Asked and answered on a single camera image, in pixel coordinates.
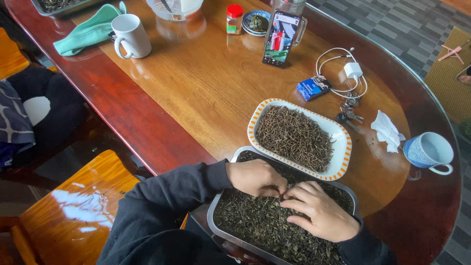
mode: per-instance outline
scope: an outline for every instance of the red lid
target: red lid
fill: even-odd
[[[227,15],[231,18],[241,17],[243,13],[242,7],[239,5],[229,5],[227,7]]]

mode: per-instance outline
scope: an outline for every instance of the black sleeve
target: black sleeve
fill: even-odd
[[[118,212],[97,264],[120,262],[130,245],[174,228],[175,218],[193,210],[224,188],[232,188],[227,160],[213,165],[199,163],[137,183],[118,202]]]
[[[395,265],[396,256],[379,238],[374,237],[365,226],[362,219],[360,231],[352,239],[338,242],[343,261],[347,265]]]

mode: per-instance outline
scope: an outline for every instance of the image on phone screen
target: image on phone screen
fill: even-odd
[[[282,68],[301,18],[296,14],[281,10],[275,11],[274,16],[268,31],[267,47],[262,62]]]

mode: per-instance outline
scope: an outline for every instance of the small blue plate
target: small blue plate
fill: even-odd
[[[263,11],[263,10],[252,10],[250,12],[247,12],[244,17],[242,18],[242,23],[244,24],[245,26],[245,30],[248,32],[248,33],[253,33],[253,34],[257,34],[257,35],[260,35],[260,34],[266,34],[267,32],[257,32],[257,31],[253,31],[251,30],[248,25],[250,24],[250,22],[252,22],[252,17],[255,16],[255,15],[258,15],[258,16],[262,16],[264,18],[266,18],[269,22],[270,22],[270,13],[266,12],[266,11]]]

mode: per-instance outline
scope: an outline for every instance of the white plate with orange border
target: white plate with orange border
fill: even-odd
[[[317,122],[319,127],[331,136],[331,141],[333,142],[333,152],[332,159],[327,165],[326,172],[315,172],[314,170],[303,165],[298,165],[295,162],[282,157],[281,155],[276,154],[259,144],[257,137],[255,137],[255,132],[259,126],[260,117],[263,116],[265,111],[270,106],[286,106],[288,109],[298,110],[307,117],[311,118],[313,121]],[[294,105],[283,99],[267,99],[258,105],[250,119],[249,126],[247,127],[247,136],[249,137],[250,143],[258,152],[268,154],[269,156],[280,160],[282,163],[292,166],[323,181],[334,181],[341,178],[349,166],[350,155],[352,152],[352,140],[347,130],[345,130],[342,125],[331,119],[328,119],[300,106]]]

